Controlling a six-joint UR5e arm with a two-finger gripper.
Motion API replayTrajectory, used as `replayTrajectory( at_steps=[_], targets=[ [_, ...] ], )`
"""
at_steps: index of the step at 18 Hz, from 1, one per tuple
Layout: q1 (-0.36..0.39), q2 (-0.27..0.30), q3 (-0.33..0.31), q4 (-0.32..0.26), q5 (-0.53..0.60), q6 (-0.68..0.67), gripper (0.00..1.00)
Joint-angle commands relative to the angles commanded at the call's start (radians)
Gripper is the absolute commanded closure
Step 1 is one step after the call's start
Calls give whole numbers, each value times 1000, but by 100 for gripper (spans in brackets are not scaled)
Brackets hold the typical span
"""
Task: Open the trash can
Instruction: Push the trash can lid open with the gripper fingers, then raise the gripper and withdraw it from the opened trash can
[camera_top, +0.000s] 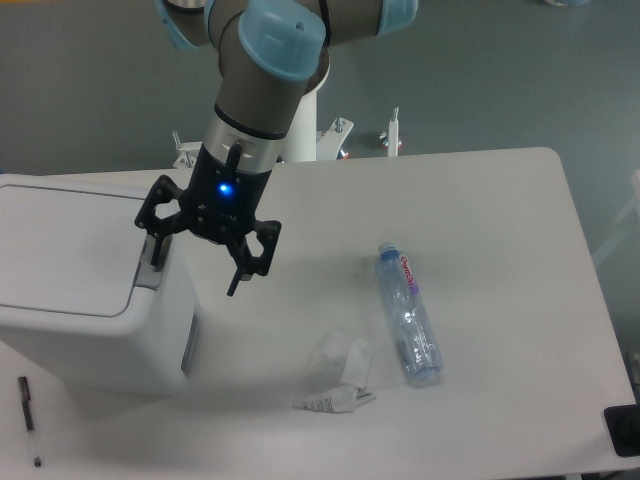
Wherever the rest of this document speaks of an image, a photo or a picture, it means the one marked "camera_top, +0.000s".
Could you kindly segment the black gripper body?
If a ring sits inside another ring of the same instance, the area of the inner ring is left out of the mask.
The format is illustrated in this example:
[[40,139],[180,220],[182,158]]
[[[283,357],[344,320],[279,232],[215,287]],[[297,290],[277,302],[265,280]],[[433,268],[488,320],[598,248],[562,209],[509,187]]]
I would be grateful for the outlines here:
[[240,169],[244,148],[239,142],[219,160],[202,148],[187,188],[179,198],[180,213],[195,235],[223,244],[223,234],[241,242],[254,230],[255,212],[270,174]]

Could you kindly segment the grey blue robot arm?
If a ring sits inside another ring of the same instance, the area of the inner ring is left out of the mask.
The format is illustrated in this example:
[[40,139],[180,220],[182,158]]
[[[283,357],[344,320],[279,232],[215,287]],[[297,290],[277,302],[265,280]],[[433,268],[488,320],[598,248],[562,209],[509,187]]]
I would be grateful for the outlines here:
[[212,45],[222,83],[186,187],[161,176],[135,224],[161,250],[189,231],[227,248],[235,282],[269,272],[281,224],[255,213],[331,46],[408,27],[415,1],[160,1],[172,42]]

